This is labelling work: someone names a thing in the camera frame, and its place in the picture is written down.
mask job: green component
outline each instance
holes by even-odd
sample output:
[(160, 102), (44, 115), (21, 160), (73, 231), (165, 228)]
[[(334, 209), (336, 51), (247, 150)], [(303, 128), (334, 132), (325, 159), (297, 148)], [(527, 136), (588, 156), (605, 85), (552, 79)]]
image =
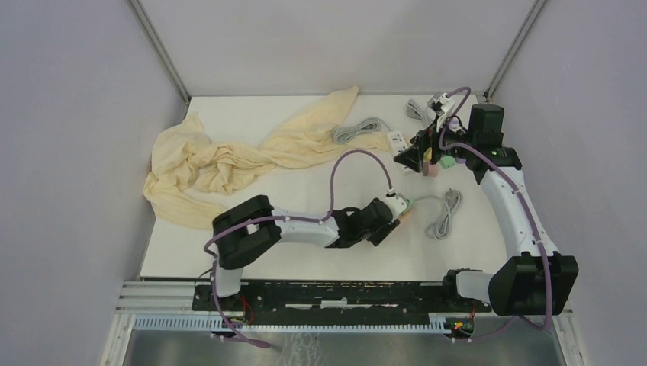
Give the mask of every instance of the green component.
[(404, 209), (404, 212), (400, 214), (400, 217), (403, 217), (409, 210), (414, 206), (414, 202), (412, 200), (407, 199), (407, 208)]
[(442, 158), (440, 158), (439, 163), (440, 163), (440, 166), (443, 167), (443, 169), (449, 169), (454, 165), (456, 165), (456, 159), (452, 158), (451, 156), (445, 155)]

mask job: white tabletop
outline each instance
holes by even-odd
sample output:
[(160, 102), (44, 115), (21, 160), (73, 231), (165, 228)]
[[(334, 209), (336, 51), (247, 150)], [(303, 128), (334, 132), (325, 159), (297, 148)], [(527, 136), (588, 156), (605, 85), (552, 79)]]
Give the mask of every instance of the white tabletop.
[[(238, 140), (258, 145), (274, 127), (318, 98), (321, 97), (196, 97), (188, 112), (198, 112), (213, 141)], [(404, 114), (409, 98), (425, 105), (430, 96), (360, 95), (346, 124), (376, 116), (410, 138), (421, 124)], [(476, 98), (470, 97), (459, 113), (466, 123), (474, 103)], [(424, 228), (441, 210), (438, 203), (426, 200), (414, 207), (378, 247), (369, 242), (355, 244), (350, 249), (277, 244), (245, 267), (243, 278), (438, 281), (449, 269), (474, 268), (495, 273), (502, 266), (506, 260), (504, 241), (494, 211), (465, 166), (441, 169), (436, 178), (404, 175), (390, 153), (374, 153), (385, 162), (396, 190), (408, 198), (442, 195), (449, 188), (463, 193), (463, 205), (454, 217), (448, 239), (435, 241), (424, 235)], [(328, 184), (333, 163), (309, 169), (277, 168), (231, 196), (190, 194), (226, 207), (233, 207), (257, 194), (266, 194), (276, 207), (323, 214), (330, 204)], [(293, 189), (282, 190), (285, 184)], [(382, 197), (387, 185), (379, 166), (369, 157), (357, 155), (342, 162), (337, 170), (335, 188), (336, 209), (362, 208), (372, 198)], [(140, 276), (195, 278), (211, 266), (211, 257), (202, 252), (202, 246), (211, 235), (206, 230), (189, 229), (157, 219)]]

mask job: yellow cloth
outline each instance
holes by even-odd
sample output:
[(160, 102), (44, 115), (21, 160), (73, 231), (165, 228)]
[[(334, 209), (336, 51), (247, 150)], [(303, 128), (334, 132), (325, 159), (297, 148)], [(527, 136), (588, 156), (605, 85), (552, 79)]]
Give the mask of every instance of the yellow cloth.
[(157, 217), (210, 230), (211, 221), (226, 208), (190, 197), (182, 192), (185, 189), (231, 194), (277, 165), (307, 168), (329, 162), (348, 149), (388, 151), (385, 133), (357, 136), (345, 146), (333, 142), (330, 133), (343, 124), (358, 91), (357, 87), (334, 91), (314, 102), (279, 125), (258, 148), (238, 142), (212, 143), (198, 115), (191, 113), (157, 137), (143, 195)]

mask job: white wall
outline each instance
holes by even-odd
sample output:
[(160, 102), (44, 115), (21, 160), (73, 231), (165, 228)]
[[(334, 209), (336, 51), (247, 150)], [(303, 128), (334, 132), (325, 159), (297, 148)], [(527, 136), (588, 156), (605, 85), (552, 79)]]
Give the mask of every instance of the white wall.
[(192, 95), (485, 90), (533, 0), (143, 0)]
[(591, 364), (644, 364), (647, 2), (548, 4), (496, 96), (542, 221), (580, 275)]
[(0, 3), (0, 364), (98, 362), (181, 110), (125, 1)]

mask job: white plug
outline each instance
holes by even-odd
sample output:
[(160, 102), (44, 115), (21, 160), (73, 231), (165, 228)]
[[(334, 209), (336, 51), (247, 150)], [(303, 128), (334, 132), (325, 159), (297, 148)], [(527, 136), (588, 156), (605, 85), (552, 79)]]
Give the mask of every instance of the white plug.
[[(400, 131), (391, 131), (386, 134), (386, 137), (388, 138), (388, 143), (391, 145), (391, 154), (393, 154), (393, 156), (402, 153), (409, 147), (409, 144), (404, 139), (404, 136), (402, 136), (402, 132)], [(415, 171), (402, 164), (398, 164), (398, 166), (402, 169), (404, 174), (415, 173)]]
[(391, 196), (387, 194), (384, 202), (389, 208), (391, 208), (391, 212), (393, 213), (393, 220), (400, 218), (402, 214), (407, 212), (407, 208), (409, 207), (407, 199), (400, 193), (392, 194)]
[(428, 105), (436, 113), (436, 116), (438, 116), (436, 132), (440, 132), (440, 129), (445, 125), (447, 117), (452, 115), (456, 101), (448, 97), (447, 93), (442, 93), (438, 98), (429, 101)]

